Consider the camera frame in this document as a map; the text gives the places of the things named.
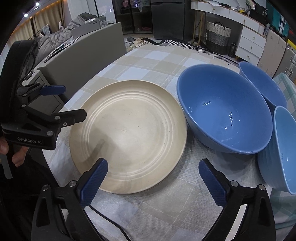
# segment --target beige curtain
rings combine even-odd
[[[40,10],[33,16],[34,28],[38,32],[45,25],[49,25],[52,32],[59,30],[59,21],[64,25],[63,0],[56,1]]]
[[[15,41],[28,40],[32,36],[33,30],[30,19],[28,19],[13,31],[9,40],[7,41],[7,45],[10,47]]]

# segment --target round plate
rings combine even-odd
[[[72,126],[71,156],[79,172],[98,158],[108,173],[100,189],[130,194],[163,180],[181,158],[187,137],[184,113],[162,87],[141,80],[110,84],[82,106],[87,118]]]

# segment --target white desk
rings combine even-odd
[[[243,25],[237,43],[236,55],[254,65],[258,64],[266,43],[266,38],[262,35],[265,28],[263,24],[238,11],[220,5],[214,6],[205,1],[192,0],[191,8],[201,12],[216,14]]]

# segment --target desk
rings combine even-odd
[[[191,8],[202,13],[200,21],[200,33],[202,33],[202,25],[205,21],[205,13],[207,12],[240,23],[242,25],[242,31],[237,43],[236,55],[254,65],[258,64],[266,43],[266,38],[262,35],[265,28],[263,24],[242,13],[239,13],[238,11],[220,5],[214,6],[205,1],[192,0]],[[195,38],[195,28],[196,27],[194,27],[193,39]]]
[[[108,65],[89,80],[63,107],[79,109],[97,90],[122,80],[146,80],[169,91],[176,99],[179,75],[196,64],[216,64],[239,72],[235,67],[210,55],[179,46],[144,45]],[[53,151],[43,150],[44,157],[59,185],[81,176],[69,150],[71,127],[64,127]],[[179,241],[201,240],[219,216],[218,207],[198,172],[199,161],[208,158],[229,180],[243,186],[264,183],[255,155],[215,152],[188,131],[184,154],[175,169],[155,187],[131,195],[115,195],[99,190],[92,206],[121,225],[131,240]],[[271,187],[266,185],[268,193]],[[241,206],[226,241],[234,238],[246,205]],[[126,240],[120,231],[90,208],[85,208],[95,227],[108,240]]]

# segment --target basket handle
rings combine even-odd
[[[223,23],[221,23],[219,21],[216,21],[216,22],[214,22],[214,26],[215,26],[216,23],[219,23],[225,29],[225,26],[223,25]]]

